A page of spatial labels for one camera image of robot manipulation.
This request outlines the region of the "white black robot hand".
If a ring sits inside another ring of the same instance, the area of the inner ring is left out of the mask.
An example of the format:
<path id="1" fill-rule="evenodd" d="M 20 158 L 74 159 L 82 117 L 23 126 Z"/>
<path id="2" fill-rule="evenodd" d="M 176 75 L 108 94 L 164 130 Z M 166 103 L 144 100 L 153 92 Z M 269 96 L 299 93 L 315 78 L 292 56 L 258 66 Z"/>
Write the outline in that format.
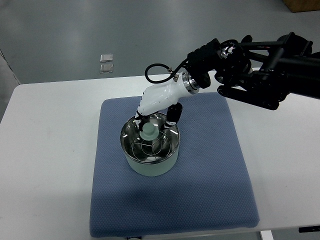
<path id="1" fill-rule="evenodd" d="M 142 94 L 135 114 L 135 123 L 140 131 L 143 130 L 146 119 L 160 110 L 168 109 L 166 122 L 161 129 L 168 129 L 176 125 L 182 114 L 182 105 L 178 103 L 180 98 L 190 97 L 199 92 L 200 86 L 183 71 L 177 75 L 177 79 L 170 79 L 163 83 L 149 86 Z"/>

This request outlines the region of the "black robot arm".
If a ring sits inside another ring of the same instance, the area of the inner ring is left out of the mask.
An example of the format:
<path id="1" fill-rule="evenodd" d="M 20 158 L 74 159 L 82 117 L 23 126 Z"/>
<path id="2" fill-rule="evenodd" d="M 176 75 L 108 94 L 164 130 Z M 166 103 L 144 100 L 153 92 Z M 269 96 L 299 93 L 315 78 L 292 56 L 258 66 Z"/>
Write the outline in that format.
<path id="1" fill-rule="evenodd" d="M 200 88 L 211 85 L 215 70 L 221 96 L 276 110 L 288 94 L 320 97 L 320 54 L 312 45 L 294 32 L 263 42 L 215 38 L 190 52 L 184 68 Z"/>

